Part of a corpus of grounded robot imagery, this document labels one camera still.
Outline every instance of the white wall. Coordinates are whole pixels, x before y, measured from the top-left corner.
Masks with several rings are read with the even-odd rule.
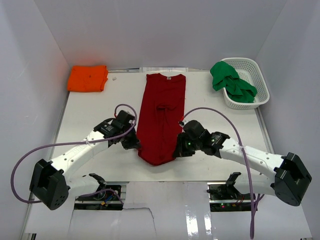
[[[255,58],[286,0],[34,0],[70,65],[210,69]]]
[[[319,23],[319,1],[287,1],[256,58],[270,91],[261,110],[272,145],[279,154],[298,154],[313,177],[302,207],[315,240],[320,239]]]
[[[14,164],[27,151],[51,143],[67,96],[69,66],[32,0],[0,1],[0,239],[20,237],[27,204],[11,192]],[[18,169],[18,193],[29,197],[34,163]]]

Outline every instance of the white laundry basket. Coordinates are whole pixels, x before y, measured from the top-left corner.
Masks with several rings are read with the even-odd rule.
[[[229,108],[239,110],[255,109],[260,105],[268,102],[270,94],[260,68],[255,61],[244,57],[229,57],[224,58],[221,61],[224,61],[234,67],[240,78],[245,80],[252,86],[255,86],[257,90],[257,94],[254,98],[253,103],[242,103],[231,100],[228,97],[226,88],[224,87],[223,96],[225,103]]]

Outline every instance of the folded orange cloth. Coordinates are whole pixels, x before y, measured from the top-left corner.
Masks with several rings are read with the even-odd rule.
[[[102,92],[108,80],[107,66],[73,66],[67,90],[71,92]]]

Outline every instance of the purple hose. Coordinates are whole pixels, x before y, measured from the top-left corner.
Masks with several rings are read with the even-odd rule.
[[[253,189],[253,186],[252,186],[252,178],[251,178],[251,172],[250,172],[250,167],[249,167],[249,161],[248,161],[248,157],[247,157],[247,154],[246,154],[246,151],[245,149],[243,148],[243,144],[242,144],[242,141],[241,141],[241,138],[240,138],[240,134],[236,128],[236,126],[232,123],[232,121],[227,118],[226,115],[224,115],[222,112],[218,111],[218,110],[215,110],[213,108],[210,108],[210,107],[196,107],[190,111],[188,111],[184,116],[183,118],[185,118],[186,116],[188,116],[190,113],[192,113],[193,111],[195,110],[199,110],[199,109],[205,109],[205,110],[211,110],[211,111],[214,111],[216,112],[217,114],[220,114],[222,117],[224,117],[224,119],[226,119],[230,125],[232,126],[233,130],[235,131],[235,134],[238,138],[238,142],[239,142],[239,145],[242,147],[241,148],[241,151],[243,153],[243,157],[244,157],[244,162],[245,162],[245,167],[246,167],[246,171],[248,173],[248,180],[249,180],[249,189],[250,189],[250,203],[251,203],[251,223],[250,223],[250,238],[251,239],[254,239],[254,236],[255,236],[255,214],[256,214],[256,211],[257,211],[257,208],[258,208],[258,203],[259,201],[263,198],[260,197],[260,195],[258,195],[258,198],[257,198],[257,201],[256,203],[254,202],[254,189]]]
[[[100,139],[100,140],[93,140],[93,141],[88,141],[88,143],[90,144],[95,144],[95,143],[101,143],[101,142],[105,142],[105,141],[109,141],[109,140],[114,140],[114,139],[118,139],[118,138],[122,138],[123,136],[127,135],[137,124],[137,118],[138,118],[138,115],[137,115],[137,112],[136,110],[128,105],[128,104],[119,104],[115,107],[114,109],[114,114],[117,113],[117,109],[121,106],[125,106],[125,107],[128,107],[130,108],[133,112],[134,112],[134,117],[135,117],[135,120],[134,120],[134,123],[132,124],[132,126],[124,133],[120,134],[120,135],[117,135],[117,136],[113,136],[113,137],[109,137],[109,138],[105,138],[105,139]],[[37,204],[37,203],[41,203],[41,201],[30,201],[30,200],[25,200],[23,199],[22,197],[20,197],[16,191],[16,188],[15,188],[15,173],[17,171],[17,168],[18,166],[20,165],[20,163],[27,157],[29,156],[30,154],[38,151],[38,150],[41,150],[41,149],[46,149],[46,148],[51,148],[51,147],[58,147],[58,146],[67,146],[67,145],[83,145],[83,144],[87,144],[86,141],[74,141],[74,142],[62,142],[62,143],[53,143],[53,144],[48,144],[48,145],[43,145],[43,146],[39,146],[39,147],[36,147],[35,149],[32,149],[31,151],[27,152],[25,155],[23,155],[19,161],[15,164],[15,166],[13,167],[13,170],[12,170],[12,173],[11,173],[11,178],[10,178],[10,185],[11,185],[11,190],[12,190],[12,193],[13,195],[18,199],[20,200],[21,202],[23,203],[26,203],[26,204]],[[95,195],[97,193],[101,193],[101,192],[104,192],[104,191],[110,191],[110,189],[103,189],[103,190],[100,190],[100,191],[97,191],[97,192],[94,192],[94,193],[90,193],[88,196],[92,196],[92,195]],[[123,202],[122,200],[120,199],[119,195],[117,193],[115,193],[115,195],[117,196],[117,198],[120,200],[120,202],[122,203],[123,205]]]

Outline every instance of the purple cable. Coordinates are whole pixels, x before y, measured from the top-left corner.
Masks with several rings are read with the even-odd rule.
[[[122,138],[123,136],[127,135],[137,124],[137,118],[138,118],[138,115],[137,115],[137,112],[136,110],[128,105],[128,104],[119,104],[115,107],[114,109],[114,114],[116,115],[117,113],[117,109],[121,106],[125,106],[125,107],[128,107],[130,108],[133,112],[134,112],[134,117],[135,117],[135,120],[134,120],[134,123],[132,124],[132,126],[124,133],[120,134],[120,135],[117,135],[117,136],[113,136],[113,137],[109,137],[109,138],[105,138],[105,139],[100,139],[100,140],[93,140],[93,141],[73,141],[73,142],[61,142],[61,143],[53,143],[53,144],[48,144],[48,145],[43,145],[43,146],[39,146],[39,147],[36,147],[35,149],[32,149],[31,151],[27,152],[25,155],[23,155],[19,161],[15,164],[15,166],[13,167],[13,170],[12,170],[12,173],[11,173],[11,177],[10,177],[10,185],[11,185],[11,190],[12,190],[12,193],[13,195],[21,202],[23,203],[26,203],[26,204],[37,204],[37,203],[41,203],[41,201],[30,201],[30,200],[25,200],[23,199],[22,197],[20,197],[16,191],[16,188],[15,188],[15,173],[17,171],[17,168],[18,166],[20,165],[20,163],[27,157],[29,156],[30,154],[38,151],[38,150],[41,150],[41,149],[46,149],[46,148],[51,148],[51,147],[58,147],[58,146],[67,146],[67,145],[84,145],[84,144],[87,144],[87,143],[90,143],[90,144],[95,144],[95,143],[101,143],[101,142],[105,142],[105,141],[109,141],[109,140],[114,140],[114,139],[118,139],[118,138]],[[92,196],[92,195],[96,195],[98,193],[101,193],[101,192],[104,192],[104,191],[110,191],[112,189],[103,189],[103,190],[100,190],[100,191],[97,191],[97,192],[94,192],[94,193],[90,193],[90,194],[86,194],[86,195],[89,195],[89,196]],[[117,196],[117,198],[120,200],[120,202],[122,203],[123,205],[123,202],[122,200],[120,199],[119,195],[117,193],[115,193],[115,195]]]
[[[239,134],[236,126],[232,123],[232,121],[229,118],[227,118],[226,115],[224,115],[222,112],[220,112],[218,110],[215,110],[213,108],[210,108],[210,107],[204,107],[204,106],[203,107],[196,107],[196,108],[188,111],[183,116],[183,118],[188,116],[193,111],[196,111],[196,110],[199,110],[199,109],[211,110],[213,112],[216,112],[217,114],[220,114],[222,117],[224,117],[224,119],[226,119],[230,123],[230,125],[232,126],[232,128],[235,131],[235,134],[236,134],[236,136],[238,138],[238,142],[239,142],[239,145],[241,146],[241,151],[242,151],[243,157],[244,157],[246,171],[248,173],[249,190],[250,190],[250,203],[251,203],[250,238],[254,239],[254,236],[255,236],[255,214],[256,214],[256,211],[257,211],[257,208],[258,208],[258,203],[261,200],[261,198],[263,198],[263,196],[260,198],[260,200],[258,200],[259,197],[260,197],[260,196],[258,196],[258,199],[257,199],[256,203],[254,202],[254,189],[253,189],[253,186],[252,186],[252,178],[251,178],[251,172],[250,172],[250,167],[249,167],[249,161],[248,161],[248,157],[247,157],[246,151],[243,148],[243,144],[242,144],[242,141],[241,141],[241,138],[240,138],[240,134]]]

